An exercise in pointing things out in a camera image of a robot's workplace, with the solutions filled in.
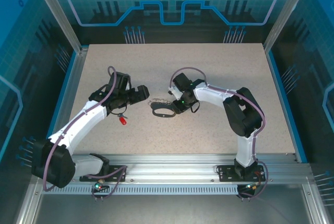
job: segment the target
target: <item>metal post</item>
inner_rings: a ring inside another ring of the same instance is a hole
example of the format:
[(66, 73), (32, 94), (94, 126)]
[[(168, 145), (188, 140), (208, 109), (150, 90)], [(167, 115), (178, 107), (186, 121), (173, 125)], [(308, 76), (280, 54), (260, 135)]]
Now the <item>metal post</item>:
[(70, 25), (64, 11), (62, 10), (61, 5), (59, 4), (58, 0), (45, 0), (47, 6), (51, 10), (53, 16), (57, 20), (58, 24), (60, 25), (62, 31), (64, 32), (65, 37), (68, 39), (69, 43), (71, 44), (73, 50), (80, 54), (81, 53), (81, 44), (74, 33), (72, 26)]
[(275, 43), (278, 35), (281, 33), (285, 23), (287, 22), (288, 18), (293, 12), (298, 1), (299, 0), (287, 0), (285, 5), (283, 6), (280, 15), (278, 16), (275, 24), (273, 25), (271, 31), (269, 32), (266, 42), (264, 43), (264, 48), (266, 53), (269, 53), (271, 47)]

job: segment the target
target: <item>cable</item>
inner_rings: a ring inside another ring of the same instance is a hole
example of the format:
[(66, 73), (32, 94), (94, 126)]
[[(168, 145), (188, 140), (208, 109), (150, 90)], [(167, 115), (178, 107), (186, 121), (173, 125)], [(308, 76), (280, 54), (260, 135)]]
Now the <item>cable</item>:
[(175, 76), (175, 74), (181, 70), (185, 70), (185, 69), (193, 69), (193, 70), (196, 70), (196, 71), (199, 71), (201, 74), (203, 74), (203, 77), (204, 77), (204, 82), (205, 82), (205, 85), (207, 85), (208, 88), (211, 88), (212, 90), (215, 90), (215, 91), (219, 91), (219, 92), (224, 92), (224, 93), (229, 93), (231, 95), (234, 95), (234, 96), (238, 96), (240, 99), (246, 101), (248, 104), (250, 104), (261, 116), (262, 118), (262, 126), (254, 133), (253, 135), (253, 145), (252, 145), (252, 157), (253, 157), (253, 160), (257, 163), (260, 163), (264, 166), (264, 168), (266, 169), (266, 181), (265, 181), (265, 184), (263, 185), (263, 188), (260, 190), (260, 192), (258, 192), (256, 195), (254, 195), (252, 198), (256, 198), (258, 197), (262, 192), (263, 190), (266, 188), (267, 184), (268, 184), (268, 180), (269, 180), (269, 172), (268, 172), (268, 167), (267, 165), (263, 162), (263, 161), (259, 161), (256, 156), (255, 156), (255, 143), (256, 143), (256, 138), (257, 138), (257, 135), (262, 132), (262, 130), (265, 128), (266, 126), (266, 117), (265, 115), (263, 114), (262, 110), (256, 105), (254, 104), (253, 102), (251, 102), (248, 98), (238, 94), (237, 92), (234, 92), (234, 91), (230, 91), (228, 89), (223, 89), (223, 88), (219, 88), (219, 87), (213, 87), (211, 85), (209, 85), (207, 83), (207, 76), (205, 75), (205, 73), (195, 67), (183, 67), (183, 68), (180, 68), (178, 69), (176, 72), (173, 73), (172, 75), (172, 78), (170, 80), (170, 84), (169, 84), (169, 87), (172, 87), (172, 81), (173, 81), (173, 78)]
[(122, 113), (113, 113), (113, 112), (110, 112), (110, 113), (113, 114), (113, 115), (121, 115), (121, 114), (125, 113), (126, 110), (127, 110), (127, 105), (125, 105), (125, 110)]
[(199, 103), (199, 101), (197, 101), (197, 102), (198, 102), (198, 107), (195, 110), (193, 109), (193, 107), (190, 108), (190, 110), (192, 111), (192, 113), (196, 113), (198, 111), (198, 109), (199, 109), (200, 103)]
[(67, 131), (84, 115), (87, 115), (88, 112), (90, 112), (91, 110), (93, 110), (94, 108), (100, 106), (104, 101), (106, 101), (106, 99), (111, 95), (111, 93), (113, 92), (115, 86), (116, 86), (116, 70), (113, 66), (109, 66), (108, 67), (108, 74), (111, 76), (110, 73), (110, 69), (113, 70), (113, 74), (114, 74), (114, 82), (113, 82), (113, 86), (111, 87), (110, 91), (108, 92), (108, 94), (103, 98), (103, 100), (101, 100), (99, 103), (93, 105), (92, 107), (90, 107), (89, 109), (87, 109), (85, 112), (80, 113), (77, 117), (75, 117), (70, 123), (69, 125), (64, 129), (64, 131), (62, 132), (61, 135), (59, 135), (57, 141), (55, 142), (55, 144), (53, 144), (53, 147), (51, 148), (51, 151), (47, 157), (46, 163), (45, 163), (45, 168), (44, 168), (44, 173), (43, 173), (43, 190), (44, 191), (50, 191), (52, 190), (55, 185), (52, 185), (51, 187), (47, 188), (46, 187), (46, 177), (47, 177), (47, 171), (49, 169), (49, 165), (50, 165), (50, 161), (52, 158), (52, 155), (54, 153), (54, 151), (56, 150), (56, 147), (58, 146), (59, 142), (64, 138), (65, 134), (67, 133)]
[(208, 85), (208, 83), (207, 83), (207, 76), (205, 75), (205, 73), (204, 73), (203, 71), (201, 71), (201, 70), (199, 70), (198, 68), (195, 68), (195, 67), (187, 66), (187, 67), (182, 67), (182, 68), (176, 70), (176, 71), (173, 73), (172, 78), (171, 78), (171, 80), (170, 80), (170, 82), (169, 82), (169, 87), (172, 87), (172, 82), (173, 82), (173, 78), (174, 78), (175, 74), (177, 74), (179, 71), (182, 71), (182, 70), (185, 70), (185, 69), (196, 70), (196, 71), (200, 72), (201, 74), (203, 74), (205, 85)]
[[(114, 188), (111, 190), (111, 192), (110, 192), (107, 196), (105, 196), (105, 197), (101, 197), (101, 199), (103, 200), (104, 198), (106, 199), (106, 198), (110, 197), (110, 196), (116, 191), (116, 188), (118, 187), (118, 185), (119, 185), (119, 183), (120, 183), (120, 181), (121, 181), (121, 179), (122, 179), (122, 176), (123, 176), (123, 173), (125, 172), (125, 169), (126, 169), (126, 166), (121, 166), (120, 168), (118, 168), (118, 169), (115, 170), (114, 172), (112, 172), (112, 173), (110, 173), (110, 174), (107, 174), (107, 175), (104, 175), (104, 176), (96, 176), (96, 175), (92, 175), (92, 174), (87, 175), (87, 176), (89, 176), (89, 177), (91, 177), (91, 178), (94, 178), (94, 179), (105, 179), (105, 178), (111, 177), (111, 176), (113, 176), (114, 174), (116, 174), (116, 173), (122, 171), (120, 177), (119, 177), (118, 180), (117, 180), (117, 183), (115, 184), (115, 186), (114, 186)], [(95, 198), (95, 200), (97, 200), (97, 197), (94, 195), (94, 190), (92, 191), (92, 196)]]

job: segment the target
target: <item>enclosure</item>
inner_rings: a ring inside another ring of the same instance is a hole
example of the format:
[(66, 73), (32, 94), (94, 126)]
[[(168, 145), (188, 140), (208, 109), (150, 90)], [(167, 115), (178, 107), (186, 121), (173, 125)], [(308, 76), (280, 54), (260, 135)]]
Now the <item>enclosure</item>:
[[(0, 223), (333, 223), (334, 0), (0, 6)], [(79, 177), (45, 192), (31, 174), (35, 143), (108, 83), (110, 65), (150, 96), (125, 108), (126, 125), (122, 111), (108, 115), (73, 158), (104, 155), (127, 166), (124, 181), (103, 202), (91, 197), (95, 182)], [(248, 88), (263, 110), (256, 154), (269, 176), (260, 197), (242, 201), (238, 186), (248, 182), (217, 172), (234, 165), (239, 147), (228, 112), (203, 102), (196, 113), (152, 114), (152, 103), (172, 103), (171, 76), (186, 66), (213, 86)]]

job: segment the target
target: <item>aluminum frame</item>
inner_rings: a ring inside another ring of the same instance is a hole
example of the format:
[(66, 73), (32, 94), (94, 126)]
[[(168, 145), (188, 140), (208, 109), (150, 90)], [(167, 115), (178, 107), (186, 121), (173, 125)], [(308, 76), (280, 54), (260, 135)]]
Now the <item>aluminum frame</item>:
[(58, 24), (60, 25), (65, 37), (71, 44), (73, 50), (76, 53), (80, 53), (81, 48), (82, 48), (80, 41), (78, 37), (76, 36), (71, 24), (69, 23), (58, 0), (45, 0), (45, 2), (47, 6), (49, 7), (49, 9), (51, 10), (55, 19), (57, 20)]
[(296, 154), (296, 157), (297, 157), (297, 161), (298, 162), (302, 162), (302, 157), (301, 157), (300, 152), (304, 152), (304, 151), (303, 150), (299, 150), (299, 147), (297, 145), (296, 136), (295, 136), (295, 133), (293, 131), (294, 127), (292, 126), (292, 124), (294, 124), (294, 123), (291, 123), (291, 121), (289, 119), (289, 114), (288, 114), (287, 108), (285, 106), (285, 102), (284, 102), (283, 95), (282, 95), (282, 93), (284, 91), (282, 91), (280, 89), (279, 80), (278, 80), (278, 78), (277, 78), (277, 76), (275, 74), (274, 64), (271, 61), (269, 53), (266, 53), (266, 57), (267, 57), (267, 61), (268, 61), (268, 65), (269, 65), (270, 71), (272, 73), (272, 78), (273, 78), (273, 82), (274, 82), (275, 87), (276, 87), (278, 98), (279, 98), (280, 103), (282, 105), (283, 114), (284, 114), (285, 120), (287, 122), (287, 126), (288, 126), (288, 129), (289, 129), (289, 132), (290, 132), (290, 136), (291, 136), (291, 140), (292, 140), (292, 144), (293, 144), (294, 150), (296, 152), (295, 154)]
[[(69, 115), (64, 113), (71, 111), (73, 106), (86, 53), (87, 49), (81, 55), (77, 54), (76, 56), (54, 130), (64, 125), (69, 119)], [(122, 183), (128, 187), (138, 187), (138, 185), (151, 185), (153, 188), (159, 185), (189, 185), (191, 187), (192, 185), (245, 184), (221, 183), (215, 172), (217, 165), (233, 164), (235, 155), (109, 155), (106, 157), (110, 159), (112, 164), (128, 166), (126, 181)], [(298, 163), (295, 154), (262, 154), (258, 155), (258, 158), (268, 166), (269, 185), (301, 184), (313, 223), (330, 223), (308, 163)], [(32, 224), (34, 222), (42, 195), (46, 194), (42, 192), (42, 180), (36, 180), (35, 177), (33, 179), (26, 193), (17, 224)], [(87, 184), (92, 183), (79, 182), (78, 178), (74, 178), (70, 186)]]
[(266, 41), (264, 42), (264, 48), (266, 54), (269, 53), (271, 47), (275, 43), (277, 37), (281, 33), (283, 27), (285, 26), (285, 23), (287, 22), (288, 18), (294, 11), (297, 3), (299, 0), (287, 0), (285, 5), (282, 8), (281, 13), (279, 14), (277, 20), (275, 21), (275, 24), (271, 28)]

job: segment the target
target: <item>beige table surface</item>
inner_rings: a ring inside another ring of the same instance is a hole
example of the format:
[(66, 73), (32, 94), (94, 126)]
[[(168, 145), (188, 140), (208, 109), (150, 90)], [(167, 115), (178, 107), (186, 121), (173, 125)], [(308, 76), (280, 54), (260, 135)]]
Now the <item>beige table surface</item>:
[[(236, 135), (223, 109), (201, 103), (193, 114), (187, 111), (164, 119), (152, 114), (148, 102), (167, 99), (171, 75), (184, 66), (203, 70), (208, 83), (230, 89), (247, 87), (267, 118), (257, 139), (258, 153), (294, 152), (273, 78), (261, 44), (104, 44), (90, 45), (71, 118), (92, 92), (108, 83), (107, 67), (131, 75), (132, 86), (146, 85), (148, 100), (128, 107), (123, 126), (109, 115), (85, 137), (77, 154), (234, 154)], [(193, 81), (200, 73), (186, 70)]]

